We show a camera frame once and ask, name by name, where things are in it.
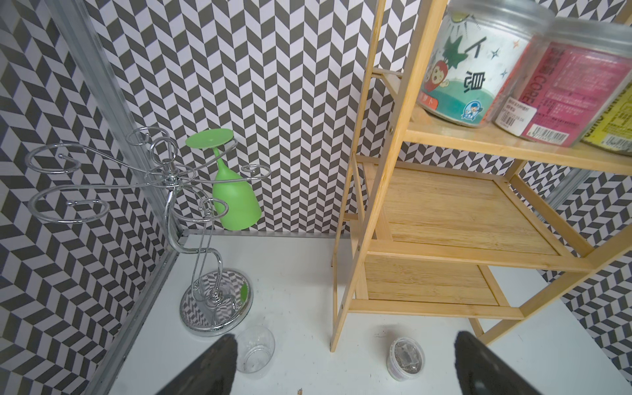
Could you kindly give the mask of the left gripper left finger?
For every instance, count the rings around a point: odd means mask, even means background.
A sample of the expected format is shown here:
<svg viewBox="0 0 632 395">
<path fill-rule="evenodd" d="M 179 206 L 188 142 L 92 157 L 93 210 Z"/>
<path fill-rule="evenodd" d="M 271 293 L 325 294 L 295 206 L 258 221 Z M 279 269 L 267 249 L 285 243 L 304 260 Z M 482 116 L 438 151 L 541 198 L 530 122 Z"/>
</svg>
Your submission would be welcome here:
<svg viewBox="0 0 632 395">
<path fill-rule="evenodd" d="M 225 334 L 157 394 L 230 394 L 235 381 L 237 356 L 235 335 Z"/>
</svg>

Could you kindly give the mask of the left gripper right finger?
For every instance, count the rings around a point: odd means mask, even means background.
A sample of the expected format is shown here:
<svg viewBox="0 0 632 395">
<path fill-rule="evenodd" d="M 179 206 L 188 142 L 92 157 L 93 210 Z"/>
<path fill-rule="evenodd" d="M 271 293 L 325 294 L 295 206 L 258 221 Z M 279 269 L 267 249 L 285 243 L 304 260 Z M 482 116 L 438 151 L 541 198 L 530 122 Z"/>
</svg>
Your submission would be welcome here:
<svg viewBox="0 0 632 395">
<path fill-rule="evenodd" d="M 540 394 L 472 333 L 459 332 L 454 347 L 462 394 Z"/>
</svg>

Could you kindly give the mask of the yellow label seed jar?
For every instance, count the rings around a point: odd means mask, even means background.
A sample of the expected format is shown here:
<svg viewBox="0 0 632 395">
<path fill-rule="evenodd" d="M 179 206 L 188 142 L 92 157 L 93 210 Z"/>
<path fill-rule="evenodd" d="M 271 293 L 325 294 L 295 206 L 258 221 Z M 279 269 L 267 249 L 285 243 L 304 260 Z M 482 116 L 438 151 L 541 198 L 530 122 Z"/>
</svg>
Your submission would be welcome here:
<svg viewBox="0 0 632 395">
<path fill-rule="evenodd" d="M 604 151 L 631 156 L 631 83 L 592 125 L 582 142 Z"/>
</svg>

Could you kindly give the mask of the carrot seed jar red label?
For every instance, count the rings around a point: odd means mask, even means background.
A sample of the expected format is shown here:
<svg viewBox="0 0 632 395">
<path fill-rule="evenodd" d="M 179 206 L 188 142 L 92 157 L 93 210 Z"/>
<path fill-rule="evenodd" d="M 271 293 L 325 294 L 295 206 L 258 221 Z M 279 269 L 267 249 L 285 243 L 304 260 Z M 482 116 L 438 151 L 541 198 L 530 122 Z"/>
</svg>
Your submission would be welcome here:
<svg viewBox="0 0 632 395">
<path fill-rule="evenodd" d="M 417 98 L 427 112 L 481 128 L 555 14 L 535 1 L 451 1 Z"/>
</svg>

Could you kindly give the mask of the flower seed jar pink label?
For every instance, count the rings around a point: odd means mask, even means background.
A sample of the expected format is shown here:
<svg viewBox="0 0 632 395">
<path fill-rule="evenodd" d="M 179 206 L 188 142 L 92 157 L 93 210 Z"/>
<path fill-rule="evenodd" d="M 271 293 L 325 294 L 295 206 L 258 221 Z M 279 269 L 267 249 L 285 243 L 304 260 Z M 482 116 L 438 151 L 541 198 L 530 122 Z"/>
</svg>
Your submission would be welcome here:
<svg viewBox="0 0 632 395">
<path fill-rule="evenodd" d="M 630 26 L 558 17 L 495 125 L 532 142 L 573 146 L 630 79 Z"/>
</svg>

